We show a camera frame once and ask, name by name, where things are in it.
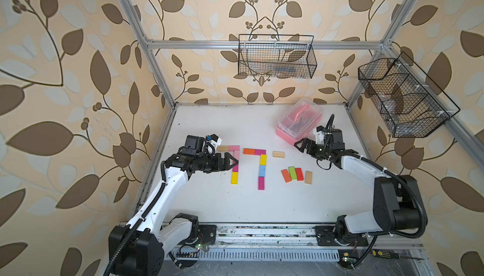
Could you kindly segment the thin yellow block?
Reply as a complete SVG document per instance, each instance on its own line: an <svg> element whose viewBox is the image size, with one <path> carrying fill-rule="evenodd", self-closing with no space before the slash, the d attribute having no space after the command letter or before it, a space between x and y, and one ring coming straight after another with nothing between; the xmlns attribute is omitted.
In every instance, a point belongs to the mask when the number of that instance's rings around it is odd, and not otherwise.
<svg viewBox="0 0 484 276"><path fill-rule="evenodd" d="M231 184L237 185L238 184L238 172L232 172L231 175Z"/></svg>

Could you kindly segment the pink plastic storage box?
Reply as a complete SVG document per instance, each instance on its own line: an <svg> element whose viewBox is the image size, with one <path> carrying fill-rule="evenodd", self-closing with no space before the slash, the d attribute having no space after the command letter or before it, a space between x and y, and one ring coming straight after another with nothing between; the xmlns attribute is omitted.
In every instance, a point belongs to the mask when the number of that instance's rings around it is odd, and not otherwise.
<svg viewBox="0 0 484 276"><path fill-rule="evenodd" d="M322 116L322 109L314 102L302 98L277 121L276 134L293 146L307 137L316 128Z"/></svg>

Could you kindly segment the orange block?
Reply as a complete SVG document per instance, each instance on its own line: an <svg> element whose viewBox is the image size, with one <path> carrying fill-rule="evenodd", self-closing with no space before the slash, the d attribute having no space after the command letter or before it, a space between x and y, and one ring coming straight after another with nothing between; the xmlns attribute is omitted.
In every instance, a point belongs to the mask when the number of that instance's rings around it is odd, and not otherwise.
<svg viewBox="0 0 484 276"><path fill-rule="evenodd" d="M243 153L245 155L255 155L255 150L254 149L249 149L249 148L244 148Z"/></svg>

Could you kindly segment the green block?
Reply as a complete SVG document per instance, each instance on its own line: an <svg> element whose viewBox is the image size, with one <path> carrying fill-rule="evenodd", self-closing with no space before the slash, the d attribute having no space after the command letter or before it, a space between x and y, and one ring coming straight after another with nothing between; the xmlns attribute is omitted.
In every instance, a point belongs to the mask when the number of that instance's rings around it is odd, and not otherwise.
<svg viewBox="0 0 484 276"><path fill-rule="evenodd" d="M297 172L296 172L296 168L291 166L288 168L288 171L289 171L289 174L290 174L290 177L291 177L291 180L297 180Z"/></svg>

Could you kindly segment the red block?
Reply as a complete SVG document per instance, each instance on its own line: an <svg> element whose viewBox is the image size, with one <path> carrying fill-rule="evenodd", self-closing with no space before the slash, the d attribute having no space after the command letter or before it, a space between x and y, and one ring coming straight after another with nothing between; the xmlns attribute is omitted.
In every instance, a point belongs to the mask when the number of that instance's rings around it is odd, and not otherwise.
<svg viewBox="0 0 484 276"><path fill-rule="evenodd" d="M297 181L304 181L304 174L301 168L296 168L296 176L297 176Z"/></svg>

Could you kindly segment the ridged wood block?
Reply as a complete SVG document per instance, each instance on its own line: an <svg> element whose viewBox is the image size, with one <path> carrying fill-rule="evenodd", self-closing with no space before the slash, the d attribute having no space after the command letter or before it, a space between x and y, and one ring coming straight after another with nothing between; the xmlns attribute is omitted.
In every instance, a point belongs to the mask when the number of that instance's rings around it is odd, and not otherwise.
<svg viewBox="0 0 484 276"><path fill-rule="evenodd" d="M274 152L272 153L272 156L273 156L273 157L276 157L276 158L281 158L281 159L283 159L283 158L285 158L285 157L286 157L286 154L285 154L285 152L281 152L281 151L274 151Z"/></svg>

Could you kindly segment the orange-red block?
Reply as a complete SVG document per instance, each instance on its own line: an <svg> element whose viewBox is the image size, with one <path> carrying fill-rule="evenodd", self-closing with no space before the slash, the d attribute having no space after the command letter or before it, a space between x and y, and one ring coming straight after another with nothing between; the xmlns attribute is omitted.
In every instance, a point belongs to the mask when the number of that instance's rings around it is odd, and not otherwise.
<svg viewBox="0 0 484 276"><path fill-rule="evenodd" d="M289 183L289 182L292 181L289 170L282 170L281 173L282 173L283 179L286 183Z"/></svg>

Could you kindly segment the blue block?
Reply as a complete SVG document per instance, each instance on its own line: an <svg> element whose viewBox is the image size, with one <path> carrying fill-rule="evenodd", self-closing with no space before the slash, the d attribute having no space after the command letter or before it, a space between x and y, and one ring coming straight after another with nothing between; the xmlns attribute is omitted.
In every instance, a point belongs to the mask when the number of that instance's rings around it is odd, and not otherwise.
<svg viewBox="0 0 484 276"><path fill-rule="evenodd" d="M265 177L266 174L266 165L260 165L259 166L259 171L258 171L258 176L259 177Z"/></svg>

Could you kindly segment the magenta slanted block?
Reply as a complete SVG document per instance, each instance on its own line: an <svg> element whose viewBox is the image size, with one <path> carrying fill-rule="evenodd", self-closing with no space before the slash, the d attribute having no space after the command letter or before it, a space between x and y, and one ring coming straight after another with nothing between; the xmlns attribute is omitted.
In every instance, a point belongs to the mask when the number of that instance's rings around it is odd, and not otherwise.
<svg viewBox="0 0 484 276"><path fill-rule="evenodd" d="M265 190L265 178L263 176L258 177L258 190L260 191Z"/></svg>

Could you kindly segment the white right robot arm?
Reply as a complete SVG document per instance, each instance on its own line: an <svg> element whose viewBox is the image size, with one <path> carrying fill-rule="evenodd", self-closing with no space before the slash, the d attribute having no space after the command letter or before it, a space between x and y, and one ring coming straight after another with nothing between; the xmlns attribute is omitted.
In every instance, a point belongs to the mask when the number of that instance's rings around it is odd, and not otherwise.
<svg viewBox="0 0 484 276"><path fill-rule="evenodd" d="M334 128L333 122L331 117L326 126L317 127L315 140L304 138L294 146L317 161L329 161L330 166L354 175L373 190L371 210L337 218L332 234L335 242L346 246L363 234L420 238L428 217L417 180L410 175L396 175L357 151L346 149L342 131Z"/></svg>

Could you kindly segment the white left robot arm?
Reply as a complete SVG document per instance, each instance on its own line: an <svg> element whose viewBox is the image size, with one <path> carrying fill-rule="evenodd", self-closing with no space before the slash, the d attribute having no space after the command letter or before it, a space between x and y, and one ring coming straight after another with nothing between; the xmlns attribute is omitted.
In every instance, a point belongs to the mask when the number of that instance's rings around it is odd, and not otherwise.
<svg viewBox="0 0 484 276"><path fill-rule="evenodd" d="M124 226L116 226L108 237L109 262L105 275L158 275L166 257L185 268L173 254L181 242L199 238L199 219L191 214L176 215L167 226L165 217L176 195L197 172L230 171L239 160L231 153L219 153L221 138L189 135L184 146L161 162L161 180L146 202Z"/></svg>

